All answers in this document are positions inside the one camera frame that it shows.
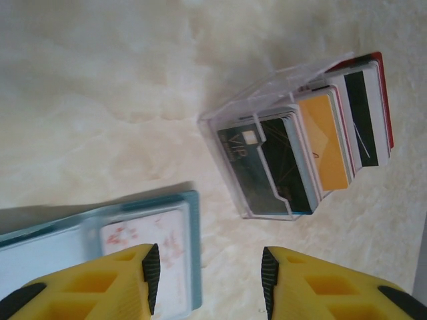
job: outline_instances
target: black rubber pad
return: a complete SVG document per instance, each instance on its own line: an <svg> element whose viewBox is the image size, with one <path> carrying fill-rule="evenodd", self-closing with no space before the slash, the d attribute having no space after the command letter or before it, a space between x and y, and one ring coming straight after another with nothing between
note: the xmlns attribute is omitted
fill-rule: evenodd
<svg viewBox="0 0 427 320"><path fill-rule="evenodd" d="M279 263L270 250L264 247L261 263L261 282L264 290L264 300L266 300L268 320L273 318L274 286L278 284L278 277Z"/></svg>
<svg viewBox="0 0 427 320"><path fill-rule="evenodd" d="M386 285L379 286L378 290L414 320L427 319L427 307L410 294Z"/></svg>
<svg viewBox="0 0 427 320"><path fill-rule="evenodd" d="M155 300L160 279L160 256L159 246L153 245L142 261L144 281L148 283L148 305L151 315L154 314Z"/></svg>
<svg viewBox="0 0 427 320"><path fill-rule="evenodd" d="M0 301L0 320L10 319L23 306L30 302L46 288L46 284L39 282L15 290Z"/></svg>

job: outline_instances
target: orange card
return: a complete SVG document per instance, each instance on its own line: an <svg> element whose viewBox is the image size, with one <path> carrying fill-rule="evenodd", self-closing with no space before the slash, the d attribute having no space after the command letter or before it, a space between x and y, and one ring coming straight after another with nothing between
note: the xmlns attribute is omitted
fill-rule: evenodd
<svg viewBox="0 0 427 320"><path fill-rule="evenodd" d="M349 181L329 95L310 97L298 104L323 189L345 189Z"/></svg>

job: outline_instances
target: black card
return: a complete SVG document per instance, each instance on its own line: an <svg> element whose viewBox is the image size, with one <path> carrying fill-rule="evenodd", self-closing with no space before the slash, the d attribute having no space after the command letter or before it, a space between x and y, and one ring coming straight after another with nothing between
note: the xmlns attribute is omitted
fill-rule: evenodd
<svg viewBox="0 0 427 320"><path fill-rule="evenodd" d="M345 75L348 100L352 110L353 122L358 138L358 148L363 167L378 165L374 132L369 112L363 71Z"/></svg>
<svg viewBox="0 0 427 320"><path fill-rule="evenodd" d="M267 141L262 145L276 190L297 214L311 214L295 157L283 120L262 121ZM218 131L228 160L254 214L286 214L284 202L274 196L257 151L260 137L255 124Z"/></svg>

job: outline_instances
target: white marble table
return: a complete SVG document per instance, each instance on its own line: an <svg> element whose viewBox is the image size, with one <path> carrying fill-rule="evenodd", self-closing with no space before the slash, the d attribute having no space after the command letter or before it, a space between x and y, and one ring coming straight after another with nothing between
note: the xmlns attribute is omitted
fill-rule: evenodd
<svg viewBox="0 0 427 320"><path fill-rule="evenodd" d="M424 0L72 2L0 5L2 232L46 219L11 208L100 203L192 181L204 303L191 319L266 319L264 245L412 290L427 208ZM312 217L240 219L197 115L271 67L375 50L396 142L389 165L363 169Z"/></svg>

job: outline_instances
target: white card with red stains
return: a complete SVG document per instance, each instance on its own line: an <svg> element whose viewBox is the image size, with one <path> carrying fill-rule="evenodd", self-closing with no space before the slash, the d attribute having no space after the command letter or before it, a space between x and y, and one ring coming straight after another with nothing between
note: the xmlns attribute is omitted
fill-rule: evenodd
<svg viewBox="0 0 427 320"><path fill-rule="evenodd" d="M189 309L185 226L184 214L172 210L101 228L104 255L142 243L159 245L161 273L152 319L179 319Z"/></svg>

